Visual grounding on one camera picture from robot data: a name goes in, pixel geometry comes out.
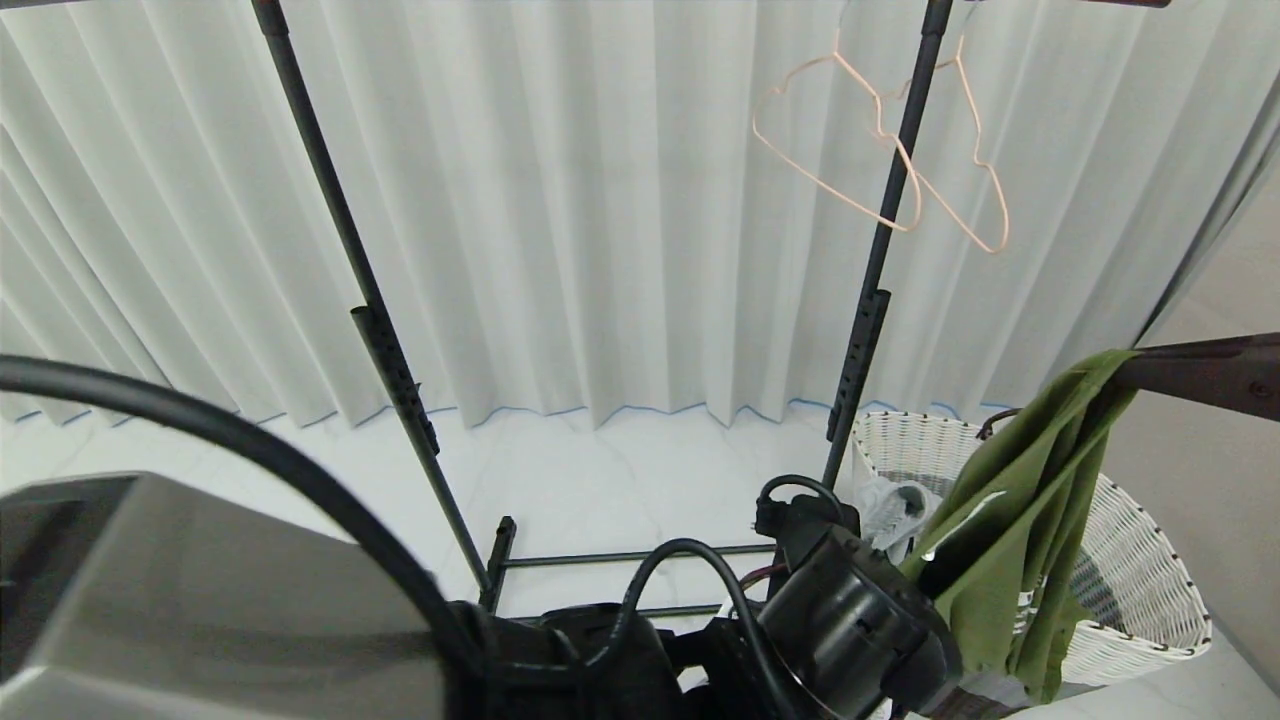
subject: curtain fold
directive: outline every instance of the curtain fold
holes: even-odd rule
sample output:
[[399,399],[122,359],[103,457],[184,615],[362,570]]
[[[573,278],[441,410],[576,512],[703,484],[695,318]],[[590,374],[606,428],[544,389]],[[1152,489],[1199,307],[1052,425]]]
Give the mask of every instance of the curtain fold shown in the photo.
[[[284,3],[352,213],[429,407],[675,411],[829,402],[874,222],[753,136],[841,3]],[[852,3],[842,50],[910,77],[923,4]],[[896,233],[864,401],[1025,402],[1137,340],[1277,108],[1280,4],[957,3],[1010,247],[936,202]],[[344,255],[244,3],[0,13],[5,351],[128,373],[261,420],[385,396]],[[886,106],[896,127],[901,101]],[[892,150],[829,67],[760,111],[878,206]],[[916,164],[979,234],[1000,213],[940,69]],[[904,199],[904,215],[914,200]],[[5,397],[9,419],[83,409]]]

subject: cylindrical black motor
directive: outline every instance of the cylindrical black motor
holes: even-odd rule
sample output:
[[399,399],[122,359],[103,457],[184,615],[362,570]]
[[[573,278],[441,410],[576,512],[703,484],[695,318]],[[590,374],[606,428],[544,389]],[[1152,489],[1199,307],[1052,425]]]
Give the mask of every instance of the cylindrical black motor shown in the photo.
[[960,678],[960,651],[929,598],[836,525],[760,624],[796,680],[836,717],[865,717],[886,697],[928,712]]

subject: laundry basket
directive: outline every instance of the laundry basket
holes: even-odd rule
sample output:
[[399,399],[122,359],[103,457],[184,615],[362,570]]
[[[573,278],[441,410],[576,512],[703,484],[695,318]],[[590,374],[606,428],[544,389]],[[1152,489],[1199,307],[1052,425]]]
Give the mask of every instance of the laundry basket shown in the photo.
[[[946,416],[872,413],[854,424],[863,462],[893,482],[951,492],[982,445],[978,425]],[[1071,591],[1092,615],[1075,626],[1062,680],[1111,685],[1210,648],[1204,601],[1151,515],[1106,475],[1098,475]]]

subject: olive green garment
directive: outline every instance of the olive green garment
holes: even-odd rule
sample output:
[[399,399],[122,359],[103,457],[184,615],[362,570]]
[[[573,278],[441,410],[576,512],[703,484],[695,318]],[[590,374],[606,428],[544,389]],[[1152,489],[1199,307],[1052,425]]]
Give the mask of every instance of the olive green garment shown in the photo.
[[1088,618],[1071,571],[1107,429],[1134,396],[1107,380],[1134,355],[1102,352],[1055,378],[965,462],[901,566],[934,598],[965,673],[1018,678],[1033,702],[1053,700]]

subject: white marble floor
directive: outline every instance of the white marble floor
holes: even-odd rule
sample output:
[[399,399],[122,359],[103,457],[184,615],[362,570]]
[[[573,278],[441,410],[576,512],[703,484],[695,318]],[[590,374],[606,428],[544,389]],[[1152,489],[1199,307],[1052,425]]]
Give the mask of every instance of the white marble floor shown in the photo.
[[[750,529],[756,489],[781,473],[820,474],[826,416],[824,407],[794,404],[781,424],[744,411],[731,428],[701,409],[676,415],[623,410],[595,430],[585,413],[540,418],[499,411],[472,429],[452,411],[434,414],[433,420],[444,447],[440,462],[481,556],[488,556],[503,515],[520,524],[516,555],[527,556],[649,550],[672,537],[714,544],[760,542]],[[306,429],[288,419],[266,427],[348,483],[436,574],[447,594],[475,598],[466,564],[393,414],[383,413],[355,430],[337,419]],[[0,439],[0,489],[51,477],[147,469],[340,534],[301,496],[257,468],[141,420],[109,428],[91,415],[59,428],[37,416],[4,425]],[[846,473],[840,487],[847,492],[850,482]],[[767,556],[739,556],[731,564],[745,573],[765,561]],[[632,571],[634,565],[512,571],[499,611],[534,615],[618,598]],[[672,560],[650,580],[643,605],[722,597],[719,580],[705,566]],[[692,629],[700,623],[659,624]],[[1167,720],[1275,720],[1280,700],[1219,638],[1212,652],[1183,666],[1023,716],[1120,719],[1138,712]]]

